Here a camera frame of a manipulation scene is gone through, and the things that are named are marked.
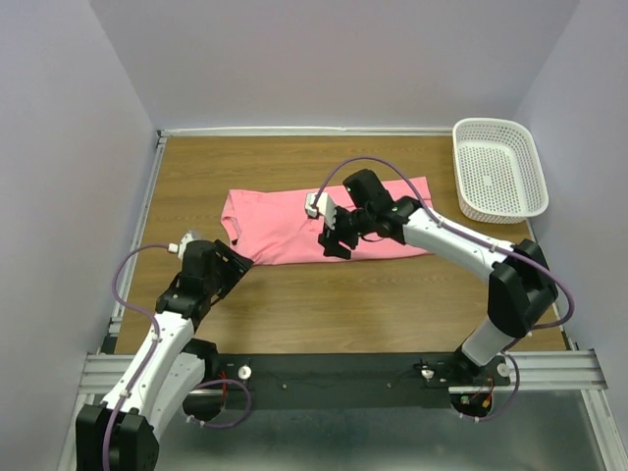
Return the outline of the pink t shirt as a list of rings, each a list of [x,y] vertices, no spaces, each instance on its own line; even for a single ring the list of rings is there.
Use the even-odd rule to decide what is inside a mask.
[[[414,196],[403,180],[384,181],[384,187],[397,200]],[[429,251],[400,245],[393,240],[359,241],[350,260],[325,257],[318,235],[324,222],[309,219],[304,204],[308,193],[317,188],[261,192],[231,189],[221,215],[232,249],[257,265],[336,263],[361,260],[397,259],[430,254]],[[354,205],[341,185],[328,186],[333,201],[348,209]]]

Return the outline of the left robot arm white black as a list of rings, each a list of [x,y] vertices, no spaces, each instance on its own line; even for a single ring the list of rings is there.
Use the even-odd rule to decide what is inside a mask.
[[[247,385],[218,373],[216,361],[188,353],[200,322],[251,269],[252,260],[220,240],[185,235],[160,249],[176,255],[181,269],[160,295],[153,312],[143,314],[149,329],[122,377],[98,404],[86,404],[75,422],[78,470],[152,470],[159,441],[189,393],[215,387],[244,394],[242,414],[232,422],[212,423],[188,415],[201,428],[227,430],[250,415],[253,397]]]

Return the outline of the white perforated plastic basket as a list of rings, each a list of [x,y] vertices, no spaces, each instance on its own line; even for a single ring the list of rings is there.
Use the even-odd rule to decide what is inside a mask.
[[[550,199],[531,133],[503,119],[466,118],[452,129],[457,198],[469,219],[519,224],[543,214]]]

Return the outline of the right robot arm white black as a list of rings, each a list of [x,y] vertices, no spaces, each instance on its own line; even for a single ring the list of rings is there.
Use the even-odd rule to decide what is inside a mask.
[[[360,170],[342,183],[352,209],[319,189],[305,199],[305,212],[322,219],[318,242],[327,257],[348,260],[358,241],[375,234],[422,248],[466,269],[488,287],[487,318],[451,355],[447,372],[465,385],[487,373],[488,364],[526,337],[558,295],[544,252],[530,239],[518,244],[482,235],[434,212],[420,193],[393,198],[377,175]]]

